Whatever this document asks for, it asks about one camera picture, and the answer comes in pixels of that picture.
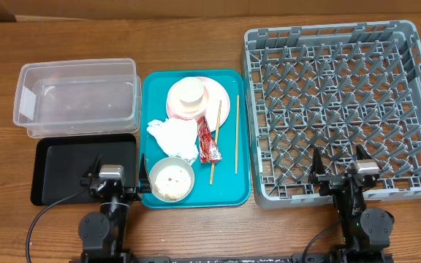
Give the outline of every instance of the blue plastic tray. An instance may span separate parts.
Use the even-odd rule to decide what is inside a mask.
[[[143,204],[150,208],[217,207],[241,205],[251,193],[249,170],[249,140],[246,124],[246,107],[241,76],[231,69],[154,72],[144,80],[143,105],[140,126],[140,152],[145,154],[147,168],[167,157],[157,141],[146,131],[152,120],[167,118],[165,105],[172,85],[183,77],[209,77],[219,82],[230,97],[230,114],[220,127],[219,149],[222,160],[216,164],[213,185],[209,185],[211,164],[201,164],[199,158],[192,168],[195,180],[189,195],[174,203],[158,200],[153,194],[144,194]],[[240,127],[238,145],[238,174],[235,174],[236,99],[240,95]]]

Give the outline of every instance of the plastic storage bin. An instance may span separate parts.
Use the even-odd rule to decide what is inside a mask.
[[[136,132],[141,89],[130,58],[27,64],[15,92],[15,125],[30,137]]]
[[[369,200],[421,198],[421,43],[409,21],[246,32],[254,198],[265,208],[323,205],[307,181],[313,150],[330,174],[362,145],[382,166]]]

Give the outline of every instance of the wood grain surface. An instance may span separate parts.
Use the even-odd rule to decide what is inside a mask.
[[[0,23],[0,262],[24,262],[27,229],[42,209],[30,203],[36,140],[14,126],[12,110],[20,68],[27,63],[83,58],[133,58],[142,80],[159,70],[222,69],[240,72],[243,35],[250,28],[407,19],[421,38],[421,15],[336,15],[266,18],[110,20]],[[391,247],[397,262],[421,262],[421,200],[375,202],[396,218]],[[33,262],[77,259],[79,220],[98,204],[62,205],[39,220]],[[138,256],[268,256],[302,252],[336,220],[332,206],[263,210],[251,195],[240,207],[149,210],[132,205],[126,247]],[[316,242],[326,251],[339,231]]]

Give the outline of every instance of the crumpled napkin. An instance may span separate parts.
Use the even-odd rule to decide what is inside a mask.
[[[148,123],[147,132],[155,137],[160,148],[169,157],[178,157],[192,165],[199,151],[196,146],[196,120],[165,119],[165,122],[153,120]]]

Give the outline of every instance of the gray dish rack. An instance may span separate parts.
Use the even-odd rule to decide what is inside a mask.
[[[252,29],[243,73],[254,195],[264,208],[323,205],[307,182],[361,144],[382,166],[369,200],[421,199],[421,43],[405,20]]]

